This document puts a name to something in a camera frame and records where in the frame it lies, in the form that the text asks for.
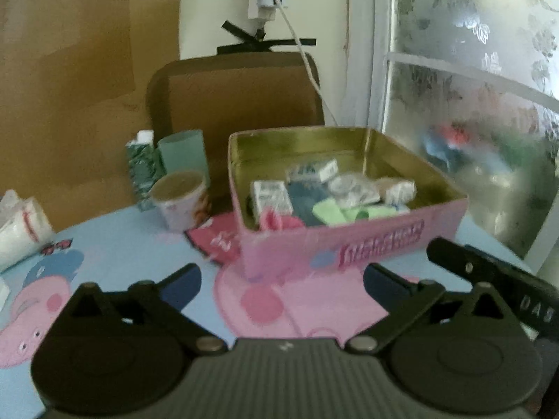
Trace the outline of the plastic bag of cups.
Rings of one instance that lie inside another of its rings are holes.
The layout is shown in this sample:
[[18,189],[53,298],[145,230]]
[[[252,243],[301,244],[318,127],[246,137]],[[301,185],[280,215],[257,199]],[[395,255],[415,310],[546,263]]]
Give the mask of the plastic bag of cups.
[[5,192],[1,199],[2,272],[39,252],[54,236],[52,225],[35,198],[22,199],[12,189]]

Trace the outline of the brown chair back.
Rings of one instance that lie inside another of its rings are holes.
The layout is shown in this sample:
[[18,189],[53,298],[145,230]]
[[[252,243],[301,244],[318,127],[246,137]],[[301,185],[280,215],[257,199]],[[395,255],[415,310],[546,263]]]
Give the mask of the brown chair back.
[[224,54],[174,61],[151,78],[146,106],[156,140],[203,132],[210,197],[228,200],[229,136],[269,128],[322,126],[324,113],[294,52]]

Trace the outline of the blue cartoon tablecloth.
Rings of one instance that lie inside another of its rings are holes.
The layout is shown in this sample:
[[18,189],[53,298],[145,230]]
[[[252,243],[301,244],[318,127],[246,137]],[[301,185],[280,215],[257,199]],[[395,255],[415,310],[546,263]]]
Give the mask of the blue cartoon tablecloth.
[[[71,248],[84,253],[84,265],[74,277],[72,289],[82,282],[93,281],[104,291],[123,291],[135,281],[159,281],[188,263],[196,263],[202,271],[202,290],[183,313],[227,343],[234,343],[235,338],[213,300],[218,266],[205,259],[185,236],[167,233],[156,210],[140,212],[136,207],[124,208],[67,228],[57,234],[56,240],[59,239],[73,239]],[[456,239],[459,244],[475,246],[532,272],[511,250],[475,225],[468,215],[462,219]],[[28,272],[41,259],[41,255],[33,255],[1,274],[10,290],[1,311],[1,329],[8,323],[9,308]],[[424,249],[385,259],[380,264],[402,276],[434,279],[450,291],[471,288],[462,278],[429,262]],[[1,418],[36,418],[43,412],[44,405],[30,378],[29,364],[25,361],[1,369]]]

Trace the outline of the white small box in tin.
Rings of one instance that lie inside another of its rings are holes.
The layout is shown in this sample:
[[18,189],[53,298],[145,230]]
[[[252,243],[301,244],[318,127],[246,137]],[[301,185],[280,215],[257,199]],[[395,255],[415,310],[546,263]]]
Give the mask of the white small box in tin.
[[257,219],[264,211],[269,210],[283,216],[290,216],[294,212],[284,181],[254,181],[251,184],[251,198]]

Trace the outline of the cotton swab bag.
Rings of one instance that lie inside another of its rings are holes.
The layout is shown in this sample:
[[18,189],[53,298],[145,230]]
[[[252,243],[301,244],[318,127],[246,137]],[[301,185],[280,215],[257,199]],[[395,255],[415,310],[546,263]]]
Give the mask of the cotton swab bag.
[[375,181],[380,199],[387,205],[403,205],[414,200],[417,189],[412,180],[384,177]]

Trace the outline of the light green cloth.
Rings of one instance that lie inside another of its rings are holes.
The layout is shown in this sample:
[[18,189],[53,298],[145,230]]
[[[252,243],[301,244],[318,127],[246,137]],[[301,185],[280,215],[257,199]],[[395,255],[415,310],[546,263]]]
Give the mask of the light green cloth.
[[408,214],[410,209],[405,205],[387,205],[376,203],[373,205],[354,208],[341,208],[334,199],[322,200],[315,204],[312,213],[321,224],[340,226],[352,224],[358,220],[379,220]]

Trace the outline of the pink macaron biscuit tin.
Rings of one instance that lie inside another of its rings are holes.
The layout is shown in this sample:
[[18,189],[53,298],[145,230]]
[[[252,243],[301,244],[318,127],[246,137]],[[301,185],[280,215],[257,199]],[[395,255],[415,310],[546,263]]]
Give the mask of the pink macaron biscuit tin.
[[[260,231],[246,210],[255,180],[282,180],[288,168],[334,159],[342,172],[370,179],[413,180],[417,195],[406,213],[334,227]],[[367,128],[298,127],[236,132],[228,142],[228,174],[238,225],[241,266],[252,282],[274,283],[312,273],[365,267],[423,249],[435,237],[452,239],[467,195],[439,169],[381,132]]]

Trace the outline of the pink paper cup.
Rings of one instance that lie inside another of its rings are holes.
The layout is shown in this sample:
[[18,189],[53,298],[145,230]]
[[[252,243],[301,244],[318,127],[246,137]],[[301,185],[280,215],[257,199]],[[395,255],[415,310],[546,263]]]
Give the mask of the pink paper cup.
[[199,227],[210,217],[209,191],[205,176],[198,171],[177,171],[163,176],[153,185],[150,197],[174,233]]

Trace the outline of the frosted glass window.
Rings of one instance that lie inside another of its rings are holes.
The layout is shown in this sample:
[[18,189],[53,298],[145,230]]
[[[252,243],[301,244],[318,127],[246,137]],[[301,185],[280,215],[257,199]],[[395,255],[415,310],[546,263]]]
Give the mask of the frosted glass window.
[[558,194],[558,0],[391,0],[383,131],[516,255]]

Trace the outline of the wood pattern board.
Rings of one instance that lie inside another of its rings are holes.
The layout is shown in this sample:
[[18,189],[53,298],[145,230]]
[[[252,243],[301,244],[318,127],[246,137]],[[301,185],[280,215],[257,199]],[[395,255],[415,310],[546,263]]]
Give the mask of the wood pattern board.
[[179,0],[1,0],[1,187],[58,230],[133,203],[125,146],[179,55]]

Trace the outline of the teal cup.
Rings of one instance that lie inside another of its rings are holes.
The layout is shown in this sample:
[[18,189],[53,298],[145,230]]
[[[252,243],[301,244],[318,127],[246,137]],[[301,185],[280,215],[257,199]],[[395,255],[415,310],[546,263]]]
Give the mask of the teal cup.
[[204,175],[206,185],[210,186],[209,164],[201,130],[176,132],[163,137],[157,148],[167,173],[197,171]]

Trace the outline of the pink fabric item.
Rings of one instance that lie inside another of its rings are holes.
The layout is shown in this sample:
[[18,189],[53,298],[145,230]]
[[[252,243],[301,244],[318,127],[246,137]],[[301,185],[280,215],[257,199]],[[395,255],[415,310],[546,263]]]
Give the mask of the pink fabric item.
[[271,208],[262,211],[259,217],[261,231],[284,231],[304,228],[304,222],[297,216],[282,215]]

